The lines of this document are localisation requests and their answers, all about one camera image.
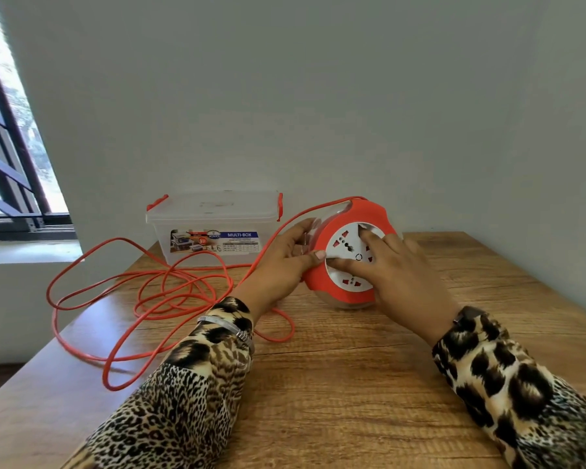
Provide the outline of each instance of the sleeve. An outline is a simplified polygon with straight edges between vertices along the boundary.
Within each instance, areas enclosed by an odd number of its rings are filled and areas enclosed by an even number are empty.
[[[252,333],[248,308],[226,298],[210,311]],[[249,347],[200,323],[63,465],[70,469],[211,468],[237,417]]]
[[[535,362],[490,315],[463,315],[432,356],[510,466],[586,468],[586,397]]]

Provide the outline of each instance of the power socket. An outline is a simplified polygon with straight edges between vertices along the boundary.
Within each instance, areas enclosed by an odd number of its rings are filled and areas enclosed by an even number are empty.
[[[362,226],[382,238],[384,232],[373,224],[352,222],[337,230],[328,241],[326,255],[328,258],[349,258],[365,263],[373,263],[374,256],[369,247],[360,240],[358,226]],[[344,273],[326,264],[328,276],[339,288],[345,291],[362,292],[373,288],[365,279]]]

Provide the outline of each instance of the container lid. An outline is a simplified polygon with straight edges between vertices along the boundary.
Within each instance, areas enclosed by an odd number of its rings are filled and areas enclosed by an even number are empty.
[[[278,218],[277,191],[220,191],[173,194],[146,212],[146,222],[256,220]]]

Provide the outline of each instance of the table top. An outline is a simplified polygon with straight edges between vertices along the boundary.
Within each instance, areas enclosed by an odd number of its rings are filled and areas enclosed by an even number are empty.
[[[467,234],[406,235],[419,242],[457,299],[492,313],[540,363],[586,394],[585,311]],[[152,250],[160,254],[157,246]],[[155,266],[144,256],[130,269]],[[243,273],[231,272],[237,279]],[[224,289],[223,280],[212,283]],[[64,337],[108,354],[134,320],[138,286],[90,306]],[[256,339],[239,418],[219,467],[382,468],[397,461],[404,468],[505,467],[437,371],[430,349],[412,333],[373,307],[332,309],[303,284],[282,309],[296,322],[296,334],[284,344]],[[153,349],[173,323],[147,321],[122,353]],[[288,331],[272,314],[258,329]],[[111,382],[123,382],[141,363],[115,365],[120,371]],[[107,391],[100,368],[51,341],[0,389],[0,469],[60,466],[137,386]]]

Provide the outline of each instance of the window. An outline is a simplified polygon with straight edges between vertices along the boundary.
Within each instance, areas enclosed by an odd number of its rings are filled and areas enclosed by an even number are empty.
[[[75,238],[0,26],[0,240]]]

